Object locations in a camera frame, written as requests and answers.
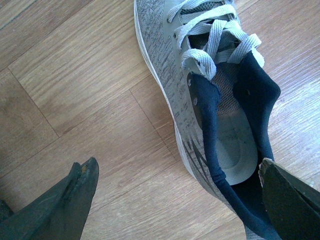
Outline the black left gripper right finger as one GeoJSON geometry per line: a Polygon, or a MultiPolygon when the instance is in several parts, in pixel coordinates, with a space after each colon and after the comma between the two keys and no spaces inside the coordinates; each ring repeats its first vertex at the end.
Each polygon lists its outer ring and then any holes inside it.
{"type": "Polygon", "coordinates": [[[320,192],[275,161],[264,158],[258,171],[268,217],[283,240],[320,238],[320,192]]]}

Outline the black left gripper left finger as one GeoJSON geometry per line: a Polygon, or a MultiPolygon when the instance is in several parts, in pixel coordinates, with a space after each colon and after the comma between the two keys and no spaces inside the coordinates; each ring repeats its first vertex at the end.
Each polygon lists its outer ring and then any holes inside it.
{"type": "Polygon", "coordinates": [[[2,240],[79,240],[99,179],[94,157],[75,162],[69,174],[18,212],[0,201],[2,240]]]}

